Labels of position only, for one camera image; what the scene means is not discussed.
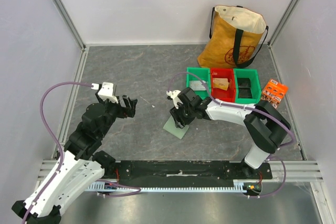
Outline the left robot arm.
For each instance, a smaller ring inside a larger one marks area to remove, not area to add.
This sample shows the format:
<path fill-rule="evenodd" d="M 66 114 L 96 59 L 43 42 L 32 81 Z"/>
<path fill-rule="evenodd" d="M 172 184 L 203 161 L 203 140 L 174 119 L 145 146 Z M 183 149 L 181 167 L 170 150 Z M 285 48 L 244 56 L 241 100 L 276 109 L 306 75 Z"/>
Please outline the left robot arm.
<path fill-rule="evenodd" d="M 23 223 L 60 223 L 65 211 L 92 183 L 115 174 L 115 159 L 98 148 L 117 118 L 135 116 L 137 102 L 123 95 L 115 103 L 99 98 L 86 108 L 43 183 L 26 200 L 13 204 L 13 212 Z"/>

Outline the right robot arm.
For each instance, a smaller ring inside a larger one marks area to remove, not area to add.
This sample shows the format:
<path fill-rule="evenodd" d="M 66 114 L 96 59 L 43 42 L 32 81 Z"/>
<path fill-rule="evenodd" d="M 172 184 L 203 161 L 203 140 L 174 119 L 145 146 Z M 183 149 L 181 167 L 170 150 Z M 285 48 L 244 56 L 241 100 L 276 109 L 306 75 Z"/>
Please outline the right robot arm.
<path fill-rule="evenodd" d="M 226 121 L 246 127 L 254 143 L 243 159 L 240 172 L 248 179 L 259 173 L 261 164 L 291 133 L 288 121 L 267 101 L 237 104 L 212 97 L 202 99 L 191 88 L 167 91 L 166 94 L 173 101 L 170 114 L 178 129 L 185 128 L 195 119 Z"/>

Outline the light green card holder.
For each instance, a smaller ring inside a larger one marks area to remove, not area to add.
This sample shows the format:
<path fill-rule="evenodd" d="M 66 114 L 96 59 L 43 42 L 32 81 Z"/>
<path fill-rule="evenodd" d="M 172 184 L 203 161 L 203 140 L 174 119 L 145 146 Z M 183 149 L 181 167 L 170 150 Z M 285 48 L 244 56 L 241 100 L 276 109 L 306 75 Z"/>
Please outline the light green card holder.
<path fill-rule="evenodd" d="M 189 127 L 189 125 L 185 126 L 182 129 L 176 127 L 174 119 L 172 117 L 169 117 L 168 121 L 164 124 L 163 129 L 181 140 L 188 131 Z"/>

